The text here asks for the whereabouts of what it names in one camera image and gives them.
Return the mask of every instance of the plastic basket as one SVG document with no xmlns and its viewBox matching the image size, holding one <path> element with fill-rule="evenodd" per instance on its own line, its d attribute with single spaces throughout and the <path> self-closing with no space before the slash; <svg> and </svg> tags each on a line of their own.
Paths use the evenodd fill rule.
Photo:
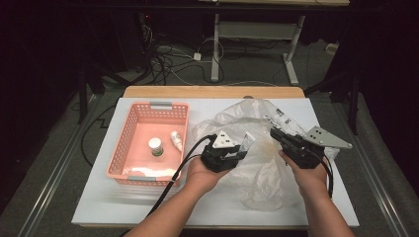
<svg viewBox="0 0 419 237">
<path fill-rule="evenodd" d="M 132 103 L 107 170 L 108 177 L 123 185 L 166 186 L 184 156 L 173 145 L 170 132 L 178 131 L 185 147 L 188 118 L 186 103 Z M 154 156 L 148 146 L 153 137 L 162 142 L 160 156 Z M 179 186 L 179 178 L 174 185 Z"/>
</svg>

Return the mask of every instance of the table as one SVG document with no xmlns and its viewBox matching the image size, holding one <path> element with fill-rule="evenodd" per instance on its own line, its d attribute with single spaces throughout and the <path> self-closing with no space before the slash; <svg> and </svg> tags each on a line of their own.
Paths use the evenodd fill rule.
<svg viewBox="0 0 419 237">
<path fill-rule="evenodd" d="M 349 0 L 217 0 L 220 3 L 238 3 L 238 4 L 273 4 L 273 5 L 320 5 L 320 6 L 348 6 Z M 292 85 L 298 85 L 298 79 L 293 69 L 293 54 L 299 35 L 302 30 L 305 16 L 299 16 L 294 24 L 280 23 L 250 23 L 250 22 L 226 22 L 219 19 L 219 14 L 215 14 L 214 33 L 213 33 L 213 52 L 211 65 L 211 81 L 218 81 L 218 69 L 222 55 L 219 55 L 219 47 L 223 52 L 219 38 L 240 38 L 240 39 L 266 39 L 266 40 L 291 40 L 290 49 L 283 54 L 283 60 L 289 79 Z"/>
<path fill-rule="evenodd" d="M 202 119 L 210 119 L 208 115 L 240 102 L 244 96 L 269 98 L 274 105 L 281 106 L 286 114 L 295 118 L 301 125 L 318 124 L 310 101 L 303 97 L 299 88 L 128 87 L 116 108 L 72 223 L 82 226 L 132 227 L 145 217 L 161 194 L 162 188 L 120 186 L 106 176 L 107 166 L 131 102 L 138 100 L 185 101 L 191 107 L 189 128 L 192 128 Z M 206 107 L 205 110 L 200 109 L 203 105 Z M 191 146 L 187 142 L 186 149 L 190 149 Z M 349 225 L 358 226 L 357 217 L 339 172 L 336 166 L 333 166 L 333 169 L 335 174 L 334 201 Z M 169 196 L 173 195 L 177 189 L 179 188 L 173 189 Z M 307 228 L 307 220 L 302 202 L 277 211 L 254 211 L 244 207 L 237 199 L 237 194 L 231 189 L 217 186 L 197 204 L 187 222 L 187 227 L 290 229 Z"/>
</svg>

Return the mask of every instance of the clear plastic bag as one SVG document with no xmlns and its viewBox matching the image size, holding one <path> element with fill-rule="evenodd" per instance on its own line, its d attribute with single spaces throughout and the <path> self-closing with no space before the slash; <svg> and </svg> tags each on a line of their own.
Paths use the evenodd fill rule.
<svg viewBox="0 0 419 237">
<path fill-rule="evenodd" d="M 241 143 L 246 131 L 256 138 L 244 160 L 218 183 L 238 189 L 242 193 L 240 201 L 251 209 L 273 211 L 302 201 L 293 172 L 279 155 L 281 144 L 270 135 L 273 124 L 291 135 L 305 134 L 296 121 L 270 101 L 260 99 L 243 100 L 214 119 L 200 122 L 192 131 L 195 140 L 221 130 L 237 144 Z M 339 151 L 326 150 L 331 160 Z"/>
</svg>

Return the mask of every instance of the hand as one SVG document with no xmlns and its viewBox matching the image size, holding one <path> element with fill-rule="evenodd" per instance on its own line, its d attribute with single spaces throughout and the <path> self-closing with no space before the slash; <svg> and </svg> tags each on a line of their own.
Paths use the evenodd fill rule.
<svg viewBox="0 0 419 237">
<path fill-rule="evenodd" d="M 280 150 L 280 156 L 293 169 L 296 183 L 299 186 L 299 192 L 303 198 L 328 198 L 326 186 L 327 172 L 323 166 L 318 165 L 314 169 L 300 169 L 283 150 Z"/>
<path fill-rule="evenodd" d="M 203 164 L 201 158 L 197 157 L 189 164 L 188 175 L 185 187 L 194 189 L 201 196 L 212 190 L 218 183 L 218 180 L 229 171 L 213 172 Z"/>
</svg>

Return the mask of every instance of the forearm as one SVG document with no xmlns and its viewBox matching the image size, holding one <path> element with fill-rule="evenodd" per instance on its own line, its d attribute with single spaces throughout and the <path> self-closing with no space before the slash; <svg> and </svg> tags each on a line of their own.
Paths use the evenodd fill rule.
<svg viewBox="0 0 419 237">
<path fill-rule="evenodd" d="M 179 236 L 202 195 L 185 186 L 133 228 L 127 236 Z"/>
<path fill-rule="evenodd" d="M 339 209 L 328 197 L 304 198 L 312 236 L 355 236 Z"/>
</svg>

